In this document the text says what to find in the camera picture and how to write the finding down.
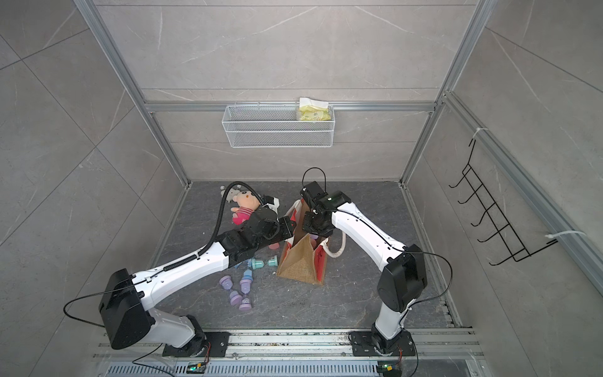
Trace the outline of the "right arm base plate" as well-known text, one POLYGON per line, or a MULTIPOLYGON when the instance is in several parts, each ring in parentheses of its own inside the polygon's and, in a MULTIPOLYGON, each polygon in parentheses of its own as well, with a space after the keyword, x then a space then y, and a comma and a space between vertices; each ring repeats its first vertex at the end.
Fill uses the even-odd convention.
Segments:
POLYGON ((404 329, 392 339, 385 339, 376 329, 351 331, 348 339, 355 357, 414 357, 417 354, 411 333, 404 329))

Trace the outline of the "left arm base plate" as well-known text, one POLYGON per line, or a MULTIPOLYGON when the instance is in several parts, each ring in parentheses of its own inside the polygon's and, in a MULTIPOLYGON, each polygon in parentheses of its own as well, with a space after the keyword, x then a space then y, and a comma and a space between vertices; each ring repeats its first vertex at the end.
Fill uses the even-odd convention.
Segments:
POLYGON ((206 332, 205 337, 193 338, 182 348, 165 346, 163 349, 163 357, 173 358, 224 358, 229 345, 231 334, 227 331, 211 331, 206 332))

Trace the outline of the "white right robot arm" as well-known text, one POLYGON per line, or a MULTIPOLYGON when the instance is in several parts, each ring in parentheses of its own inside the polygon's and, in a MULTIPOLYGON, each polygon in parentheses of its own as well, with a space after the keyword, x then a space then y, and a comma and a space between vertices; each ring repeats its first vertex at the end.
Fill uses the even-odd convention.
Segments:
POLYGON ((377 292, 382 306, 372 326, 373 343, 382 352, 400 339, 405 317, 427 286, 422 250, 401 243, 368 219, 344 193, 327 193, 317 182, 301 189, 309 206, 304 215, 307 233, 326 237, 340 230, 371 258, 381 272, 377 292))

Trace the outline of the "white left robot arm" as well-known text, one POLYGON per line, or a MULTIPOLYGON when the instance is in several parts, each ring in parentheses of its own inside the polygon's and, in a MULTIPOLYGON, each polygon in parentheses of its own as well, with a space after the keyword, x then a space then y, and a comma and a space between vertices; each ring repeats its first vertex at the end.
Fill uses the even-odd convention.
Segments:
POLYGON ((123 350, 139 342, 158 342, 165 346, 166 356, 200 354, 207 337, 196 318, 168 314, 157 305, 206 276, 251 259, 259 249, 293 237, 295 227, 292 217, 278 217, 268 207, 261 207, 199 251, 135 274, 116 271, 99 305, 111 348, 123 350))

